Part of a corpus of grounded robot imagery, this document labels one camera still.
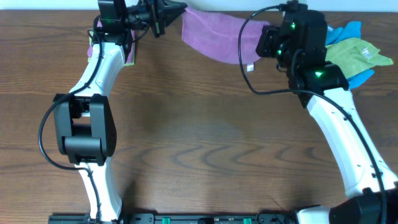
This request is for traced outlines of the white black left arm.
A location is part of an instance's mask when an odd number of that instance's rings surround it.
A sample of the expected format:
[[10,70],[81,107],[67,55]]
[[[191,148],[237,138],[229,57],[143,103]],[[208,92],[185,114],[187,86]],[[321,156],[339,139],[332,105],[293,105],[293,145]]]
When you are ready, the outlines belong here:
[[187,4],[176,1],[99,1],[94,19],[90,61],[67,94],[57,94],[51,110],[58,150],[68,157],[70,170],[79,172],[90,202],[82,223],[122,223],[123,203],[116,190],[111,159],[117,132],[109,95],[120,70],[134,57],[135,31],[165,33]]

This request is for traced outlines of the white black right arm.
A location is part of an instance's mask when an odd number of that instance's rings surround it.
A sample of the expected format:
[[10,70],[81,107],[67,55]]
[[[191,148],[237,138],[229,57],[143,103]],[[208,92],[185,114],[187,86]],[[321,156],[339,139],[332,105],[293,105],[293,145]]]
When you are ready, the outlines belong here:
[[397,223],[397,175],[378,153],[342,69],[326,59],[326,26],[265,26],[256,52],[286,68],[295,93],[317,122],[343,178],[347,201],[295,213],[297,223]]

